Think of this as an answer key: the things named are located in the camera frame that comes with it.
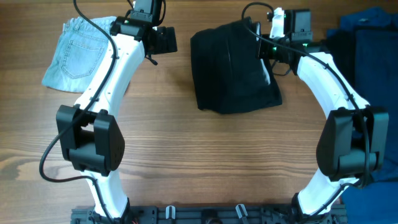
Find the black cloth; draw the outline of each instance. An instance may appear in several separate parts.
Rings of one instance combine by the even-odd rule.
[[[244,20],[251,26],[250,18]],[[282,104],[269,60],[256,59],[256,37],[242,21],[207,29],[191,38],[192,75],[198,108],[245,113]]]
[[[336,31],[325,41],[333,56],[333,62],[353,88],[355,88],[355,44],[352,33],[345,30]]]

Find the jeans pocket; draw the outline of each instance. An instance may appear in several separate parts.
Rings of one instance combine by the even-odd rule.
[[[72,79],[91,75],[103,51],[102,47],[89,47],[71,40],[65,52],[61,69]]]

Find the black mounting bracket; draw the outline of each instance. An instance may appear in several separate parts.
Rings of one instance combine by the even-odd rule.
[[[130,35],[144,43],[146,55],[173,53],[177,51],[174,27],[153,27],[160,25],[162,0],[137,0],[133,10],[112,23],[111,35]]]
[[[243,209],[246,215],[239,217],[239,209]],[[167,208],[130,207],[131,220],[129,224],[295,224],[296,219],[289,219],[291,206],[286,204],[273,204],[264,206],[238,205],[237,207],[196,207],[181,208],[169,206]],[[94,208],[72,210],[71,224],[94,224]],[[346,209],[344,205],[332,205],[327,214],[313,217],[308,223],[332,224],[347,223]],[[108,224],[106,217],[96,218],[96,223]]]
[[[63,131],[82,113],[80,105],[62,105],[57,112],[58,132]],[[93,125],[93,131],[82,127]],[[114,116],[107,111],[86,112],[61,138],[62,156],[79,171],[90,170],[108,176],[116,170],[124,154],[124,138]]]
[[[309,9],[285,10],[284,35],[285,37],[279,39],[271,39],[269,34],[262,34],[261,36],[276,44],[282,44],[309,54],[328,52],[328,49],[321,42],[312,42],[313,32],[311,30],[311,11]],[[257,41],[256,58],[286,63],[295,75],[297,75],[301,56],[297,52],[278,47],[261,39]]]
[[[389,116],[381,107],[362,110],[369,133],[370,171],[381,168],[386,148]],[[317,146],[317,162],[322,173],[337,181],[345,177],[360,177],[364,173],[365,145],[363,132],[355,110],[331,111]]]

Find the wooden table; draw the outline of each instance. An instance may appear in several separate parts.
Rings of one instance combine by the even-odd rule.
[[[68,223],[72,208],[93,204],[87,183],[48,183],[40,178],[38,166],[57,134],[55,113],[61,104],[72,105],[79,94],[46,88],[41,80],[62,24],[78,15],[69,0],[2,2],[0,223]],[[88,17],[124,15],[129,8],[123,0],[78,2]],[[155,56],[156,67],[148,61],[140,66],[119,115],[126,140],[119,168],[132,205],[287,203],[315,173],[315,148],[325,117],[311,91],[293,74],[276,77],[282,106],[223,116],[197,108],[190,37],[238,20],[249,2],[167,1],[164,25],[175,27],[178,52]],[[325,38],[342,15],[377,5],[388,12],[398,8],[396,1],[268,2],[285,9],[309,7],[315,39]],[[266,9],[257,7],[248,14],[265,23]],[[262,29],[270,28],[264,24]],[[59,144],[45,171],[56,178],[78,175],[63,160]]]

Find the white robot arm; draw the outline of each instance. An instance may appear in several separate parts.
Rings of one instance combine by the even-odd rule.
[[[323,49],[319,45],[308,45],[308,43],[312,42],[311,13],[308,9],[284,11],[282,8],[277,8],[273,15],[269,15],[269,18],[272,18],[270,40],[274,39],[274,41],[278,42],[289,37],[289,45],[299,49],[299,52],[307,54],[307,56],[301,56],[300,54],[295,54],[297,51],[287,52],[283,48],[280,49],[279,54],[274,51],[272,57],[289,64],[293,68],[295,74],[311,89],[327,118],[326,126],[317,147],[317,162],[320,168],[316,171],[310,183],[298,193],[296,199],[303,216],[322,215],[331,210],[333,202],[343,193],[345,187],[342,187],[342,185],[358,183],[359,179],[357,176],[364,172],[363,165],[357,165],[356,170],[347,169],[347,167],[353,166],[354,163],[365,164],[366,156],[364,151],[367,150],[364,146],[359,146],[363,147],[364,151],[359,150],[356,148],[357,146],[351,143],[352,129],[362,129],[362,127],[360,125],[352,125],[355,118],[349,111],[354,111],[352,114],[355,114],[358,112],[356,109],[367,110],[365,108],[370,108],[370,105],[346,81],[337,69],[330,54],[322,52]],[[265,51],[266,48],[269,49],[270,47],[276,49],[277,47],[272,43],[274,42],[266,41],[265,46],[260,47],[260,50]],[[323,64],[310,56],[321,60]],[[339,112],[336,113],[338,110],[344,111],[342,113],[345,113],[345,115],[340,116]],[[387,121],[388,123],[387,113],[384,112],[383,115],[384,121],[372,120],[371,122],[373,123],[369,122],[367,126],[373,126],[371,129],[374,129],[376,122],[381,124]],[[385,142],[387,124],[384,123],[384,125],[385,130],[380,136],[371,133],[373,134],[373,141],[380,139],[380,142]],[[372,149],[376,150],[377,146],[373,145]],[[379,145],[377,150],[382,152],[378,158],[379,162],[382,162],[384,145]],[[369,154],[370,160],[373,162],[372,167],[379,169],[381,165],[376,162],[376,154]],[[351,161],[344,163],[343,158],[345,156],[350,157]]]
[[[146,53],[142,41],[134,40],[133,36],[118,34],[116,36],[112,36],[112,38],[118,47],[119,59],[115,64],[115,69],[109,77],[108,82],[98,97],[98,101],[94,103],[89,111],[99,113],[101,110],[106,110],[109,115],[113,115],[115,119],[117,119],[120,104],[127,86],[138,66],[144,61]],[[106,71],[112,61],[112,54],[112,47],[111,44],[109,44],[104,60],[99,66],[93,80],[82,96],[76,100],[75,105],[80,105],[80,109],[84,109],[88,105],[91,100],[91,96],[94,95],[94,92],[103,81]],[[88,170],[85,170],[81,174],[98,179],[99,189],[111,218],[122,217],[126,209],[128,199],[126,194],[123,192],[119,178],[119,171],[111,171],[107,177],[103,177],[98,172]],[[102,217],[105,217],[96,189],[94,185],[91,184],[90,180],[87,181],[95,200],[95,212],[100,214]]]

